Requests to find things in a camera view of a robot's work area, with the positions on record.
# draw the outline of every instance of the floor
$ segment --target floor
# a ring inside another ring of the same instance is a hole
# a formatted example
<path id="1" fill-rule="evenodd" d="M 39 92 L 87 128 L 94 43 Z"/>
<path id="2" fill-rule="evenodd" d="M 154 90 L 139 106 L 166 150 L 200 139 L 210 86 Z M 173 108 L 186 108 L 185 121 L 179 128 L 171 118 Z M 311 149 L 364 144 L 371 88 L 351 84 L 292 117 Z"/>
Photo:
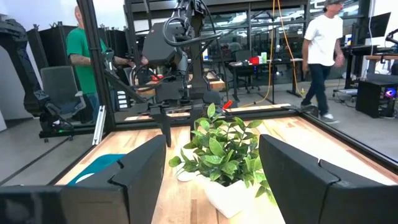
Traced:
<path id="1" fill-rule="evenodd" d="M 332 92 L 337 85 L 338 80 L 330 80 L 326 84 L 330 112 L 341 121 L 334 124 L 334 127 L 398 161 L 398 119 L 372 119 L 354 108 L 336 103 L 332 99 Z M 300 104 L 300 98 L 286 92 L 291 86 L 275 86 L 275 103 Z M 307 90 L 309 84 L 299 83 L 298 87 Z M 247 94 L 244 88 L 240 89 L 240 105 L 262 100 L 263 97 L 260 95 L 264 96 L 266 90 L 264 86 L 260 92 L 255 89 Z M 44 143 L 43 139 L 38 137 L 39 131 L 39 120 L 30 119 L 0 133 L 0 185 L 48 184 L 91 147 L 92 135 L 75 136 L 73 141 L 67 138 L 52 138 L 48 143 Z"/>

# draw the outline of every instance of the man in white shirt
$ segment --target man in white shirt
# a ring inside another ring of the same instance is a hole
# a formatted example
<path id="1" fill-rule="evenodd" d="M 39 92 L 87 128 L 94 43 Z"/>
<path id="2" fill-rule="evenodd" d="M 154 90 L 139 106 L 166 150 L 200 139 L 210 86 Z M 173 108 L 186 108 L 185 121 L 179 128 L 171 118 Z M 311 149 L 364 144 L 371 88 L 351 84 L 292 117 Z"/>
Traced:
<path id="1" fill-rule="evenodd" d="M 329 113 L 325 94 L 325 80 L 333 65 L 341 67 L 344 55 L 340 49 L 343 37 L 343 20 L 338 13 L 343 9 L 343 0 L 326 0 L 324 14 L 308 25 L 303 43 L 303 71 L 311 72 L 311 87 L 301 102 L 302 107 L 311 105 L 311 99 L 317 96 L 321 120 L 333 124 L 338 121 Z"/>

